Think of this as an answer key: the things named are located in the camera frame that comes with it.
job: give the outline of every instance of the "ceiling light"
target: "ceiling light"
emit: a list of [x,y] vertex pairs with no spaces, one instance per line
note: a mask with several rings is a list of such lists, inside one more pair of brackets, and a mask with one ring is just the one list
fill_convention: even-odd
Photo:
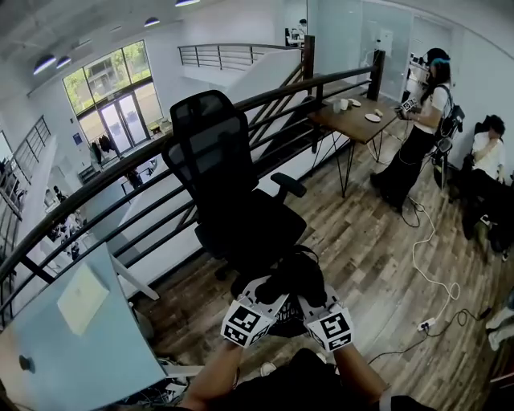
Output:
[[200,3],[200,0],[177,0],[175,7],[188,6],[189,4]]
[[70,62],[71,62],[71,59],[67,55],[64,55],[57,62],[57,67],[56,68],[61,68],[62,66],[66,66]]
[[51,66],[56,60],[57,59],[53,55],[44,55],[41,57],[34,66],[34,75]]
[[159,20],[157,17],[150,17],[148,20],[145,21],[145,27],[154,26],[156,24],[159,24],[161,20]]
[[79,50],[81,47],[85,46],[86,44],[89,44],[92,40],[86,39],[83,42],[79,42],[76,47],[74,47],[74,50]]

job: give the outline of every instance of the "headband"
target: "headband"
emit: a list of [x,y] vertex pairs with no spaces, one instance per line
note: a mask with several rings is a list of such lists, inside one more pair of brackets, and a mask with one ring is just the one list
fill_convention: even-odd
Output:
[[433,66],[434,64],[450,64],[450,59],[446,60],[438,57],[437,59],[432,60],[431,66]]

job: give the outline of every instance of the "chair seat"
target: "chair seat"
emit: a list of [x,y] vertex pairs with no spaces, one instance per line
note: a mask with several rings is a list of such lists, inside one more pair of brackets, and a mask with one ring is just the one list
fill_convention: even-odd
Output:
[[203,247],[242,274],[269,269],[300,239],[307,224],[297,213],[260,189],[195,230]]

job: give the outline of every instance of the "window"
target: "window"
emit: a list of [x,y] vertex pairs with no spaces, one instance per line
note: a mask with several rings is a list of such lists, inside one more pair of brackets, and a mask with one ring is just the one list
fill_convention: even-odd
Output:
[[63,82],[73,111],[80,114],[110,94],[151,76],[141,40],[89,63]]
[[129,74],[121,50],[116,50],[89,63],[84,66],[84,71],[95,103],[130,85]]
[[84,70],[80,68],[75,73],[64,78],[64,87],[70,99],[75,114],[83,112],[93,105],[93,98],[89,92]]
[[13,152],[9,147],[9,143],[7,142],[6,135],[2,130],[0,130],[0,161],[4,161],[5,159],[10,159],[13,156]]
[[79,120],[79,123],[89,143],[97,140],[99,136],[107,135],[98,111],[83,117]]
[[151,76],[150,66],[146,58],[145,44],[137,42],[123,48],[130,80],[133,83]]
[[148,127],[157,120],[160,120],[162,118],[162,111],[153,83],[137,88],[135,93],[146,126]]

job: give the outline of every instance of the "lamp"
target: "lamp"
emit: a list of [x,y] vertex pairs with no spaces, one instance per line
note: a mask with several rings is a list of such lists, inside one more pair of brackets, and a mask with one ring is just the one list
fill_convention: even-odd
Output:
[[157,17],[150,17],[148,20],[145,21],[145,27],[154,26],[155,24],[159,24],[161,20],[159,20]]
[[61,57],[59,59],[59,61],[57,62],[57,69],[61,68],[62,66],[66,66],[68,63],[71,62],[71,59],[67,56],[67,55],[64,55],[63,57]]
[[57,59],[53,55],[44,55],[41,57],[34,66],[34,75],[51,66],[56,60]]
[[175,7],[188,6],[189,4],[200,3],[200,0],[177,0]]

